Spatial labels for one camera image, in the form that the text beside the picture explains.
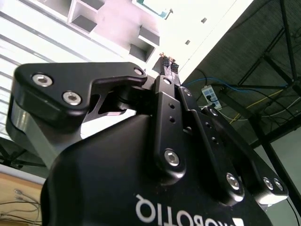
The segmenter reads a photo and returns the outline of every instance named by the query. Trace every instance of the power strip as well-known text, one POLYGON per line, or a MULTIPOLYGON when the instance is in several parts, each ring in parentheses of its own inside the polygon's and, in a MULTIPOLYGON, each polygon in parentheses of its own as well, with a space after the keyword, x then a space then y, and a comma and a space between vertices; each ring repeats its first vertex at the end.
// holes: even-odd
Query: power strip
POLYGON ((204 88, 202 88, 202 93, 207 101, 208 104, 215 104, 215 109, 219 110, 222 108, 222 105, 220 103, 220 101, 217 99, 217 96, 214 92, 214 89, 212 88, 212 86, 205 86, 204 88))

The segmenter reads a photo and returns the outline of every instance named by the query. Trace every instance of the black cable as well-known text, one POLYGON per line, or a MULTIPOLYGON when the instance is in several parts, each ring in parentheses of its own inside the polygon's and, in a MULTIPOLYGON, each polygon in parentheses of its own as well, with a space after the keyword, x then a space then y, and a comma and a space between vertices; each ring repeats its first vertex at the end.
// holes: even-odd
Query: black cable
POLYGON ((205 86, 208 84, 208 79, 207 79, 207 75, 202 71, 202 70, 200 70, 200 69, 198 69, 198 68, 196 68, 195 70, 197 70, 197 71, 199 71, 199 72, 201 72, 202 74, 203 74, 203 76, 204 76, 204 78, 205 78, 205 86))
POLYGON ((248 16, 243 22, 241 22, 240 24, 238 24, 235 27, 231 28, 230 30, 228 30, 227 33, 239 28, 241 25, 243 25, 245 22, 247 22, 249 19, 251 19, 256 13, 258 13, 258 11, 260 11, 264 6, 266 6, 271 1, 273 1, 273 0, 269 0, 265 3, 263 3, 255 12, 253 12, 250 16, 248 16))
POLYGON ((34 224, 34 225, 42 226, 42 225, 36 224, 36 223, 34 223, 34 222, 29 222, 29 221, 24 221, 24 220, 14 220, 14 219, 12 219, 12 218, 2 218, 1 220, 9 221, 9 222, 27 223, 27 224, 34 224))
POLYGON ((0 203, 0 205, 12 204, 12 203, 27 203, 27 204, 37 204, 37 205, 41 205, 41 204, 39 204, 38 202, 22 202, 22 201, 3 202, 3 203, 0 203))
POLYGON ((16 216, 16 215, 11 215, 11 214, 5 214, 4 216, 14 217, 14 218, 22 219, 22 220, 27 220, 27 221, 35 222, 34 220, 29 220, 29 219, 22 218, 22 217, 18 217, 18 216, 16 216))
POLYGON ((268 113, 265 112, 266 108, 263 110, 263 112, 268 116, 268 119, 272 119, 272 123, 276 123, 278 126, 281 126, 272 116, 270 116, 268 113))
POLYGON ((284 107, 281 103, 279 103, 277 100, 275 100, 275 99, 269 97, 268 95, 266 95, 266 94, 264 94, 264 93, 262 93, 262 92, 260 92, 260 91, 258 91, 258 90, 255 90, 255 89, 247 89, 247 90, 251 90, 251 91, 260 93, 261 95, 263 95, 263 96, 265 96, 266 98, 270 99, 272 102, 275 102, 275 103, 277 103, 279 106, 283 107, 284 110, 286 110, 287 112, 289 112, 289 114, 290 114, 292 117, 294 117, 294 115, 293 115, 286 107, 284 107))
MULTIPOLYGON (((205 78, 205 86, 208 84, 208 79, 207 79, 207 75, 205 74, 205 72, 203 72, 202 70, 196 68, 195 70, 201 72, 205 78)), ((203 95, 203 93, 201 92, 201 94, 199 95, 199 97, 197 98, 197 101, 201 98, 201 96, 203 95)))
POLYGON ((298 216, 297 216, 296 211, 293 209, 293 206, 291 205, 291 203, 289 202, 288 199, 287 199, 287 202, 288 202, 288 204, 291 206, 291 208, 292 208, 292 210, 293 210, 293 213, 294 213, 294 215, 295 215, 295 217, 296 217, 298 226, 300 226, 300 222, 299 222, 299 219, 298 219, 298 216))

